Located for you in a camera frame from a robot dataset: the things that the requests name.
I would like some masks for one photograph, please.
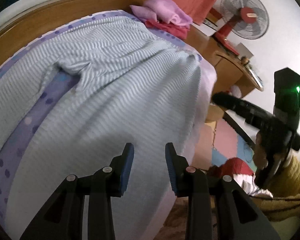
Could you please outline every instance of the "fan grille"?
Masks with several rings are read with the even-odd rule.
[[[220,10],[225,22],[234,15],[240,14],[240,9],[250,7],[257,14],[257,20],[253,24],[247,24],[243,20],[238,22],[232,31],[245,39],[258,39],[262,37],[269,27],[269,15],[260,0],[221,0]]]

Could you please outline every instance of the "striped fabric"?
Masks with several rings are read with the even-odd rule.
[[[112,204],[116,238],[138,239],[169,185],[164,146],[173,142],[182,152],[193,126],[198,55],[127,17],[73,28],[33,49],[0,80],[0,120],[7,119],[0,138],[10,135],[58,68],[80,81],[24,153],[10,190],[6,231],[19,239],[68,174],[91,175],[132,142],[128,190]]]

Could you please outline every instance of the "fan hub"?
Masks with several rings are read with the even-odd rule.
[[[250,24],[254,23],[257,20],[257,15],[255,14],[255,11],[250,7],[241,8],[240,16],[242,20]]]

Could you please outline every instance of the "pile of clothes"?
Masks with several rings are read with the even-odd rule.
[[[183,40],[187,38],[192,18],[174,1],[146,0],[143,6],[130,7],[147,28],[157,28]]]

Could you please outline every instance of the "pink floor tile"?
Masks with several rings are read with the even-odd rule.
[[[207,170],[212,160],[213,131],[210,126],[204,125],[200,131],[200,138],[195,147],[192,165],[196,168]]]
[[[227,159],[237,156],[238,137],[235,130],[223,119],[217,122],[214,147]]]

